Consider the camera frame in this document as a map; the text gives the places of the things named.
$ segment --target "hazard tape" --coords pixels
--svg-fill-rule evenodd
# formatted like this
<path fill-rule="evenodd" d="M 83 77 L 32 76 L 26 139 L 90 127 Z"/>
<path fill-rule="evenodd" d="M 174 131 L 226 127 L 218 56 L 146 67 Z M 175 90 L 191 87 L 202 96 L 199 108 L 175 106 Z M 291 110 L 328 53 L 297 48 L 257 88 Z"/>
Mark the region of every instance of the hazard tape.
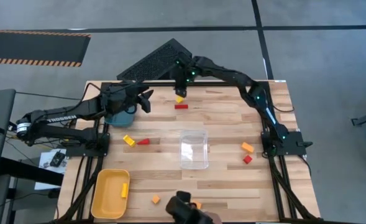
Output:
<path fill-rule="evenodd" d="M 16 31 L 16 30 L 0 30 L 1 33 L 7 34 L 38 34 L 38 35 L 62 35 L 62 36 L 82 36 L 91 37 L 90 34 L 71 34 L 71 33 L 57 33 L 57 32 L 34 32 L 34 31 Z"/>
<path fill-rule="evenodd" d="M 0 58 L 0 64 L 80 67 L 82 63 L 79 63 L 79 62 L 64 62 L 64 61 L 51 61 L 51 60 L 26 60 L 26 59 Z"/>

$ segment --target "wooden table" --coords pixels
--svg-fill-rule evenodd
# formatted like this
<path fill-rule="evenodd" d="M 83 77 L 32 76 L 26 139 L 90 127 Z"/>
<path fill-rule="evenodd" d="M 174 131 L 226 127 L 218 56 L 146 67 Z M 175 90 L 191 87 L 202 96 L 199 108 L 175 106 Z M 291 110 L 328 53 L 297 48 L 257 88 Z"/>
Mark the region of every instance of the wooden table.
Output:
<path fill-rule="evenodd" d="M 100 81 L 92 81 L 101 86 Z M 169 199 L 177 190 L 192 193 L 193 200 L 203 204 L 202 210 L 219 214 L 224 222 L 278 221 L 277 206 L 271 181 L 268 160 L 263 151 L 260 132 L 262 124 L 255 109 L 249 108 L 240 98 L 236 87 L 188 87 L 185 100 L 188 110 L 175 110 L 173 87 L 151 87 L 151 113 L 140 107 L 129 128 L 109 128 L 111 144 L 104 158 L 103 169 L 125 169 L 131 176 L 129 200 L 124 216 L 118 222 L 172 222 L 165 211 Z M 281 110 L 292 108 L 285 81 L 270 81 L 274 105 Z M 99 93 L 89 87 L 85 99 Z M 279 113 L 277 119 L 288 129 L 297 127 L 294 113 Z M 93 126 L 92 121 L 79 120 L 76 128 Z M 181 170 L 179 163 L 179 138 L 183 129 L 205 129 L 208 132 L 209 167 L 205 170 Z M 150 138 L 151 145 L 131 148 L 123 140 L 128 134 L 133 139 Z M 242 142 L 254 146 L 250 156 L 253 161 L 242 161 L 246 153 Z M 304 206 L 319 216 L 313 185 L 306 164 L 298 156 L 285 156 L 291 188 Z M 58 200 L 60 214 L 70 206 L 80 158 L 69 160 Z M 80 192 L 84 167 L 80 172 L 77 193 Z M 161 201 L 151 202 L 154 194 Z M 285 216 L 289 217 L 288 204 L 281 189 Z M 84 218 L 89 215 L 91 192 L 85 203 Z M 116 220 L 95 220 L 115 222 Z"/>

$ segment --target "red block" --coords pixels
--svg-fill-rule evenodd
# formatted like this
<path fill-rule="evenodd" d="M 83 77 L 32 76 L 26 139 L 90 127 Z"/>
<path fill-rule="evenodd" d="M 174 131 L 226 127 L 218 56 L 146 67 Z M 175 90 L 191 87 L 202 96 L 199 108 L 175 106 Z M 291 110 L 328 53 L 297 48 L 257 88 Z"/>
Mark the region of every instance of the red block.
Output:
<path fill-rule="evenodd" d="M 175 109 L 188 109 L 188 105 L 175 105 Z"/>
<path fill-rule="evenodd" d="M 244 162 L 246 164 L 250 163 L 252 161 L 252 158 L 250 156 L 246 156 L 245 159 L 244 159 Z"/>
<path fill-rule="evenodd" d="M 150 139 L 141 140 L 137 144 L 150 144 Z"/>

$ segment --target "yellow tray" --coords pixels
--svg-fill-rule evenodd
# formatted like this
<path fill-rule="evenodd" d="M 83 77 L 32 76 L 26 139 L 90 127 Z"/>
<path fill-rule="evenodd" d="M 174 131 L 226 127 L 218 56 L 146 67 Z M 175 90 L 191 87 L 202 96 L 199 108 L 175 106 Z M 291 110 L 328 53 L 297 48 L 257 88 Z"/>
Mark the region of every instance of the yellow tray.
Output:
<path fill-rule="evenodd" d="M 122 186 L 127 184 L 126 198 L 121 197 Z M 127 206 L 130 175 L 126 170 L 104 169 L 97 177 L 91 214 L 95 218 L 117 219 L 123 216 Z"/>

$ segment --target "yellow block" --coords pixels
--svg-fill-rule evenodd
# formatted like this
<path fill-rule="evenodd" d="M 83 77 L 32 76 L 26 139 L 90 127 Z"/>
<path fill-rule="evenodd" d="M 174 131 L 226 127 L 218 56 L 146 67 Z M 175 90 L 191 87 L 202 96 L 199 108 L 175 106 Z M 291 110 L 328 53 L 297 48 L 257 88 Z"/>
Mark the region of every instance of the yellow block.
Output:
<path fill-rule="evenodd" d="M 158 197 L 158 195 L 154 195 L 154 196 L 152 197 L 152 202 L 153 202 L 154 204 L 158 203 L 159 201 L 160 201 L 160 198 Z"/>
<path fill-rule="evenodd" d="M 199 203 L 199 202 L 197 202 L 197 201 L 192 201 L 192 202 L 196 204 L 196 208 L 197 208 L 197 209 L 201 209 L 201 207 L 202 207 L 202 203 Z"/>
<path fill-rule="evenodd" d="M 253 146 L 251 146 L 250 144 L 247 144 L 246 142 L 242 143 L 241 147 L 248 152 L 254 152 L 254 150 L 255 150 L 253 148 Z"/>
<path fill-rule="evenodd" d="M 127 134 L 123 137 L 123 140 L 131 147 L 135 146 L 135 141 Z"/>
<path fill-rule="evenodd" d="M 123 185 L 122 185 L 121 197 L 122 198 L 126 198 L 127 197 L 127 183 L 123 183 Z"/>
<path fill-rule="evenodd" d="M 176 102 L 177 102 L 177 103 L 181 103 L 181 102 L 183 102 L 183 101 L 184 101 L 184 98 L 183 98 L 183 97 L 181 97 L 181 96 L 179 96 L 179 95 L 177 95 Z"/>

